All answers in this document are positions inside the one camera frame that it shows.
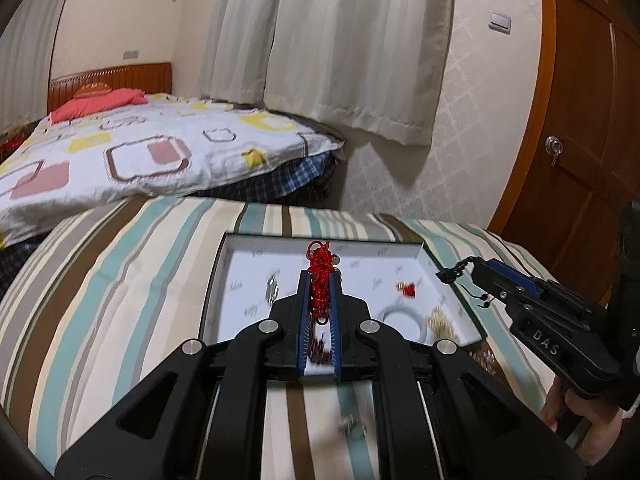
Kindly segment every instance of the bedspread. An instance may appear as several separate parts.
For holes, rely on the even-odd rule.
[[[65,219],[0,304],[0,402],[49,470],[182,341],[198,336],[225,232],[424,241],[442,266],[476,254],[549,278],[527,251],[473,225],[175,196]],[[467,275],[458,283],[479,294]],[[479,308],[459,289],[488,333],[480,351],[495,355],[493,372],[537,412],[551,371],[511,337],[502,303]],[[351,414],[364,435],[339,431]],[[377,478],[374,428],[369,383],[270,386],[262,477]]]
[[[107,202],[220,187],[342,145],[263,110],[147,97],[54,126],[41,121],[0,166],[0,248]]]

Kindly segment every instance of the door frame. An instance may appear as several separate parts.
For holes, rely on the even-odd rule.
[[[542,0],[542,33],[536,87],[533,92],[529,119],[527,120],[518,156],[511,170],[507,185],[502,192],[498,207],[491,222],[489,222],[488,230],[497,235],[502,234],[505,225],[507,225],[513,208],[520,197],[520,192],[540,143],[556,65],[557,32],[556,0]]]

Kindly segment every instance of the silver bolt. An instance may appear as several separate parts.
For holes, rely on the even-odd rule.
[[[278,329],[279,325],[276,320],[273,319],[263,319],[258,325],[258,330],[260,332],[264,332],[265,334],[270,334],[271,332],[275,332]]]
[[[380,330],[380,323],[373,319],[366,319],[360,324],[360,330],[365,334],[375,334]]]
[[[202,343],[197,339],[189,339],[182,343],[182,351],[187,355],[196,355],[202,350]]]
[[[451,339],[441,339],[437,342],[436,348],[441,354],[451,355],[456,352],[458,345],[456,345]]]

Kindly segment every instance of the patterned wallpaper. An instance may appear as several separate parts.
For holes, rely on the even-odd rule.
[[[512,17],[510,35],[488,28],[489,10]],[[455,0],[431,150],[344,131],[330,206],[486,226],[529,117],[541,13],[541,0]]]

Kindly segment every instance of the wooden headboard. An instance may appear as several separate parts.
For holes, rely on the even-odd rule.
[[[49,81],[47,113],[60,108],[88,83],[107,83],[111,88],[140,88],[147,94],[171,93],[171,63],[113,66],[65,75]]]

